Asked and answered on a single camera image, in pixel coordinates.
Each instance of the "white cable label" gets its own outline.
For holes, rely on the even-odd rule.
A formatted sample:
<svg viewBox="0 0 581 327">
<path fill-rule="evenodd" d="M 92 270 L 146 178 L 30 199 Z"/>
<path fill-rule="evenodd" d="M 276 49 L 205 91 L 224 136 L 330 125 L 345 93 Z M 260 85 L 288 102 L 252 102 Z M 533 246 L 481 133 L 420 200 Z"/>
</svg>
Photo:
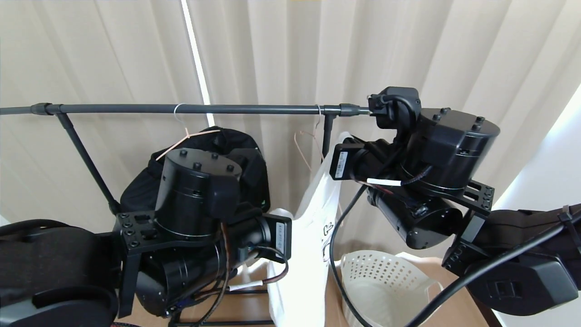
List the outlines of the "white cable label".
<svg viewBox="0 0 581 327">
<path fill-rule="evenodd" d="M 281 223 L 281 222 L 277 222 L 277 235 L 276 235 L 276 241 L 275 241 L 275 246 L 277 248 L 278 251 L 280 251 L 281 253 L 285 254 L 285 224 Z"/>
<path fill-rule="evenodd" d="M 335 171 L 335 178 L 343 178 L 343 171 L 345 170 L 346 162 L 347 162 L 347 152 L 341 152 L 339 154 L 339 160 L 337 161 L 337 170 Z"/>
</svg>

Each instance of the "white laundry basket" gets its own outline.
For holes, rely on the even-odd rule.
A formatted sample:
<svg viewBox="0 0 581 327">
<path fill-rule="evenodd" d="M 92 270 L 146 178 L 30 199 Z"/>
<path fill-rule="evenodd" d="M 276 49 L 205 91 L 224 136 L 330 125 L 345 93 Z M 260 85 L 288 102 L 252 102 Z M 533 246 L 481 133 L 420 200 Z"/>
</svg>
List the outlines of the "white laundry basket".
<svg viewBox="0 0 581 327">
<path fill-rule="evenodd" d="M 347 296 L 373 327 L 402 327 L 429 303 L 428 288 L 437 284 L 419 268 L 398 256 L 380 251 L 345 254 L 341 273 Z M 350 327 L 362 326 L 343 301 Z"/>
</svg>

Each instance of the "beige curtain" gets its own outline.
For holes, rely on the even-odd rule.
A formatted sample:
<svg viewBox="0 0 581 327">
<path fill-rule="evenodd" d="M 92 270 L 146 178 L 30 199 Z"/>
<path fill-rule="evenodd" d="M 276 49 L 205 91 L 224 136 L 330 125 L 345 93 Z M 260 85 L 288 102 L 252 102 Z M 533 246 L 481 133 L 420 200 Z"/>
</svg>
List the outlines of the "beige curtain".
<svg viewBox="0 0 581 327">
<path fill-rule="evenodd" d="M 189 0 L 212 103 L 365 105 L 386 86 L 420 91 L 497 123 L 476 178 L 497 197 L 529 160 L 581 83 L 581 2 Z M 178 1 L 0 2 L 0 105 L 200 102 Z M 118 198 L 151 152 L 181 135 L 171 115 L 71 116 Z M 310 173 L 295 147 L 316 116 L 217 115 L 251 134 L 268 163 L 274 207 L 294 211 Z M 187 118 L 205 127 L 202 115 Z M 2 215 L 45 214 L 110 228 L 105 202 L 56 119 L 2 118 Z M 363 139 L 393 137 L 373 118 L 339 118 Z M 322 140 L 322 122 L 316 132 Z M 297 141 L 313 169 L 313 140 Z M 72 176 L 71 184 L 64 182 Z M 345 207 L 355 192 L 344 183 Z M 342 229 L 349 249 L 405 249 L 361 200 Z M 441 255 L 445 245 L 419 255 Z"/>
</svg>

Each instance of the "wooden floor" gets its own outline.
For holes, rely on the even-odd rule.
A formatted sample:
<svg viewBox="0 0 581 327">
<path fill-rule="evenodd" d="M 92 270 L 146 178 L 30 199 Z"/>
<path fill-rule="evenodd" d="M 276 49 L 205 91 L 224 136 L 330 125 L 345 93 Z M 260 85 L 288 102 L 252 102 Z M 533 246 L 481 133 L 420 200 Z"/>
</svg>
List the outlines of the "wooden floor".
<svg viewBox="0 0 581 327">
<path fill-rule="evenodd" d="M 456 277 L 440 266 L 440 259 L 422 259 L 414 262 L 428 276 L 439 280 L 444 287 L 449 285 Z M 258 278 L 263 272 L 257 272 Z M 197 321 L 213 302 L 210 298 L 196 307 L 188 308 L 182 313 L 182 321 Z M 327 311 L 326 326 L 348 327 L 343 317 L 342 303 L 339 290 L 336 287 L 331 273 L 327 281 Z M 270 319 L 268 313 L 268 295 L 228 295 L 210 317 L 209 321 L 233 321 L 233 320 L 263 320 Z M 165 327 L 168 319 L 154 317 L 148 314 L 137 300 L 134 302 L 133 314 L 121 322 L 129 322 L 141 327 Z M 487 327 L 488 324 L 478 310 L 472 297 L 465 289 L 455 294 L 436 312 L 425 324 L 425 327 Z"/>
</svg>

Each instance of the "black garment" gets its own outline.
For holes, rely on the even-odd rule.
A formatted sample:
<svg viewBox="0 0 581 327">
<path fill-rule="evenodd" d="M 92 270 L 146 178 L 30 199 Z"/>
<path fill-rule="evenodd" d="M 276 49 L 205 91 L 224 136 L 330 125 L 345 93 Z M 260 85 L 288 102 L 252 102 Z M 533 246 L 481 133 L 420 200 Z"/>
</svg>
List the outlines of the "black garment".
<svg viewBox="0 0 581 327">
<path fill-rule="evenodd" d="M 220 155 L 229 154 L 237 148 L 258 149 L 258 144 L 256 144 L 254 139 L 241 131 L 223 129 L 218 126 L 204 129 L 204 131 L 208 130 L 220 131 L 188 138 L 176 148 L 200 149 L 215 152 Z M 159 183 L 162 178 L 163 164 L 166 157 L 160 158 L 159 161 L 155 159 L 164 153 L 166 149 L 153 153 L 147 168 L 142 170 L 129 186 L 127 186 L 125 191 L 123 191 L 121 195 L 122 212 L 155 210 L 157 192 L 159 191 Z M 242 194 L 242 201 L 246 201 L 244 194 Z"/>
</svg>

